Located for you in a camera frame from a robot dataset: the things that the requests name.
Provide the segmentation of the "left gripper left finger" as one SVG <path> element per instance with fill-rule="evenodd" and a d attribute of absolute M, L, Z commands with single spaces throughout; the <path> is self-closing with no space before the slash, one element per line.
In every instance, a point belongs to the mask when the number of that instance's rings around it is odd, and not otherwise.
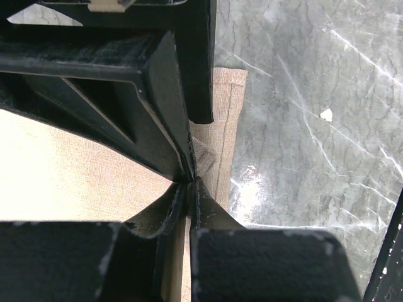
<path fill-rule="evenodd" d="M 124 222 L 1 223 L 2 301 L 179 301 L 186 187 Z"/>

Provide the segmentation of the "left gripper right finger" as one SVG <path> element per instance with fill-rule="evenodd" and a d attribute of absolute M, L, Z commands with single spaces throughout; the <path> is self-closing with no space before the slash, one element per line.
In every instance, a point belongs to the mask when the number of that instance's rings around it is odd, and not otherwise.
<path fill-rule="evenodd" d="M 193 301 L 360 301 L 335 236 L 300 228 L 248 229 L 201 179 L 190 199 Z"/>

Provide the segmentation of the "beige cloth napkin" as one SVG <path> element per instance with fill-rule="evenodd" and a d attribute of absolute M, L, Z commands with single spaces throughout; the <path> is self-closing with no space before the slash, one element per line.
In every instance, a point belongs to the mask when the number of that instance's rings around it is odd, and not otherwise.
<path fill-rule="evenodd" d="M 171 185 L 98 143 L 1 112 L 1 223 L 124 222 Z M 183 252 L 180 300 L 192 301 L 187 235 Z"/>

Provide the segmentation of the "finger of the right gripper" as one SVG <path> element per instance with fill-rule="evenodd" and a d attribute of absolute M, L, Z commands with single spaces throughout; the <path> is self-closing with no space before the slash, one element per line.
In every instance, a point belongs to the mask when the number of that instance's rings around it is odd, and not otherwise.
<path fill-rule="evenodd" d="M 2 30 L 1 108 L 195 178 L 176 44 L 160 30 Z"/>
<path fill-rule="evenodd" d="M 169 30 L 176 52 L 189 119 L 212 123 L 212 77 L 216 1 L 135 1 L 123 13 L 91 12 L 89 1 L 40 1 L 84 26 Z"/>

